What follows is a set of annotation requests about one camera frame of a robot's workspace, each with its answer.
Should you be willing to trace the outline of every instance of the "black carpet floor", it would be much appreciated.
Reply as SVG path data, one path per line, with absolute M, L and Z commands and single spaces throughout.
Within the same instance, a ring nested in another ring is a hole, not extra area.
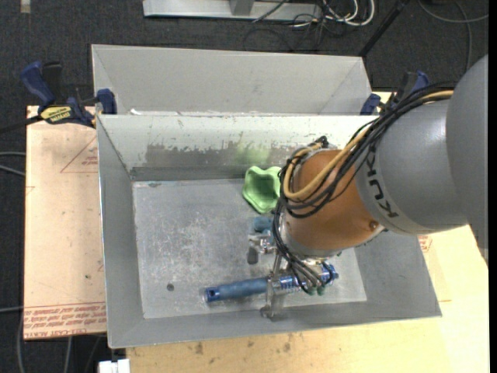
M 397 0 L 375 0 L 377 12 L 371 24 L 354 30 L 330 24 L 321 39 L 318 32 L 278 23 L 145 19 L 142 1 L 31 0 L 31 13 L 22 14 L 19 0 L 0 0 L 0 127 L 22 120 L 25 106 L 37 104 L 19 80 L 21 70 L 35 60 L 60 61 L 67 88 L 77 86 L 82 95 L 89 95 L 91 44 L 358 55 Z M 422 1 L 438 16 L 455 20 L 481 17 L 489 7 L 489 0 Z M 487 53 L 488 19 L 443 22 L 412 0 L 367 55 L 366 66 L 373 89 L 391 89 L 405 71 L 416 69 L 431 82 L 456 82 L 468 65 Z M 0 134 L 0 152 L 25 150 L 24 129 Z M 0 165 L 25 169 L 23 159 L 17 157 L 0 156 Z M 0 170 L 0 309 L 23 303 L 23 226 L 24 179 Z M 19 317 L 18 312 L 0 313 L 0 372 L 18 371 Z M 105 343 L 95 337 L 75 338 L 69 371 L 84 370 L 94 344 L 95 359 L 110 357 Z M 67 340 L 23 343 L 26 372 L 63 371 L 66 345 Z

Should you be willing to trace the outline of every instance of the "cardboard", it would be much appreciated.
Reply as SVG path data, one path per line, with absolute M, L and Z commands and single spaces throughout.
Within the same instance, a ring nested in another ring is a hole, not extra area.
M 28 126 L 25 340 L 106 331 L 97 168 L 94 129 Z

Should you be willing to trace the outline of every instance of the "gray metal tray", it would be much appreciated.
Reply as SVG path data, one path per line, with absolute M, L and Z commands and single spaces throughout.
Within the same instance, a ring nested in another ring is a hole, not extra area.
M 267 273 L 245 262 L 250 220 L 242 178 L 281 166 L 326 134 L 341 148 L 369 118 L 302 115 L 99 117 L 99 177 L 111 347 L 281 333 L 435 316 L 415 237 L 384 233 L 333 261 L 325 296 L 287 297 L 278 320 L 263 298 L 206 305 L 205 286 Z

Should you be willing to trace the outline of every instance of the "yellow label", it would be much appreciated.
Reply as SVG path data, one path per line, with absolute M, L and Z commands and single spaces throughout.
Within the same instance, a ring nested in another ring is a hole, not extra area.
M 72 109 L 70 106 L 49 106 L 40 114 L 40 116 L 45 120 L 56 122 L 71 117 L 71 111 Z

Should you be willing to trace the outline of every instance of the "orange object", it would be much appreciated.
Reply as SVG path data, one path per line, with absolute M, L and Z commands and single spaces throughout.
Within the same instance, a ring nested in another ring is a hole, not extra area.
M 320 151 L 305 161 L 294 174 L 296 190 L 305 187 L 339 152 Z M 333 181 L 339 167 L 340 164 L 333 169 L 320 189 Z M 307 218 L 285 215 L 285 228 L 294 241 L 313 250 L 339 251 L 364 243 L 383 229 L 361 201 L 355 180 L 344 190 L 352 174 L 353 169 L 340 180 L 333 195 L 343 193 L 316 214 Z

